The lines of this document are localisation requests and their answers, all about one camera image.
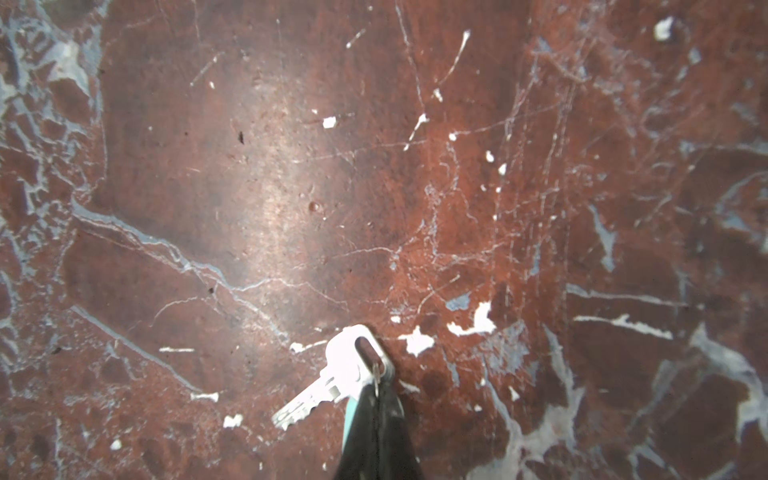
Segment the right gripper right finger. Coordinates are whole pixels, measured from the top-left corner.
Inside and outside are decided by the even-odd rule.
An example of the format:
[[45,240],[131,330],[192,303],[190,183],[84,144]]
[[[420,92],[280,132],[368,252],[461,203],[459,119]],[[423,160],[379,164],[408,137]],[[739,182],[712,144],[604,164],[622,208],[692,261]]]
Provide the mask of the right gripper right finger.
[[405,411],[391,382],[378,390],[377,478],[424,480],[408,432]]

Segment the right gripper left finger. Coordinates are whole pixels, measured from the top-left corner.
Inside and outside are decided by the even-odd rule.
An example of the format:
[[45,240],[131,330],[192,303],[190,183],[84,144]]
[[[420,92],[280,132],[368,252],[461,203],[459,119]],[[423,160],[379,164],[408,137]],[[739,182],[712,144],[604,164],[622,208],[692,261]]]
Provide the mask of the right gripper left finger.
[[379,423],[379,401],[375,387],[366,385],[361,391],[334,479],[378,478]]

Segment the silver key mint cap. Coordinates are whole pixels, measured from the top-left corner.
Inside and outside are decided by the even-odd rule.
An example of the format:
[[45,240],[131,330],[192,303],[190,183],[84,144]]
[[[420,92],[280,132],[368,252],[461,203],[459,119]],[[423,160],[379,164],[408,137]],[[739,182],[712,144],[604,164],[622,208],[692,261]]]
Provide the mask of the silver key mint cap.
[[373,332],[363,324],[346,327],[331,338],[326,343],[325,358],[326,366],[319,377],[274,413],[271,421],[286,430],[323,402],[349,399],[351,406],[345,414],[342,437],[347,441],[363,388],[372,386],[376,395],[381,394],[392,385],[396,370]]

